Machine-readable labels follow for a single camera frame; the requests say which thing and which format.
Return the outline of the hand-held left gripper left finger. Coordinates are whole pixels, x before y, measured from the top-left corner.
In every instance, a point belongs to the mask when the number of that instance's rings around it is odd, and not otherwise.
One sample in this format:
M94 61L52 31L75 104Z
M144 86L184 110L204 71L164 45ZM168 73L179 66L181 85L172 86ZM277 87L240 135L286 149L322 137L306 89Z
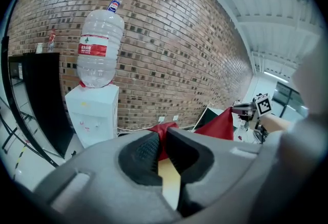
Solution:
M180 220L162 194L160 147L152 131L97 143L52 171L34 195L57 220Z

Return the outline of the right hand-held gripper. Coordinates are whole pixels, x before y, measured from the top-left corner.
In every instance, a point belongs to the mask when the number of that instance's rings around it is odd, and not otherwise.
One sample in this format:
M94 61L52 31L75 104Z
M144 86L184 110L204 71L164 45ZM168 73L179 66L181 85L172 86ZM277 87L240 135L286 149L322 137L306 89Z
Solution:
M268 131L260 123L260 119L272 111L271 99L268 94L258 94L250 103L238 104L232 107L238 110L238 116L245 125L253 131L255 139L266 139Z

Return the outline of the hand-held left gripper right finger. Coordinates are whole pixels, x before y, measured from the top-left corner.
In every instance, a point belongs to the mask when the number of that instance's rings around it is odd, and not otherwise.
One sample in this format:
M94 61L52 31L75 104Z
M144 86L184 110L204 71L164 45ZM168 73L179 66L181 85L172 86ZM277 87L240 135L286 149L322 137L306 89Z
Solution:
M261 145L168 129L166 152L181 175L180 214L249 218L277 150L277 136Z

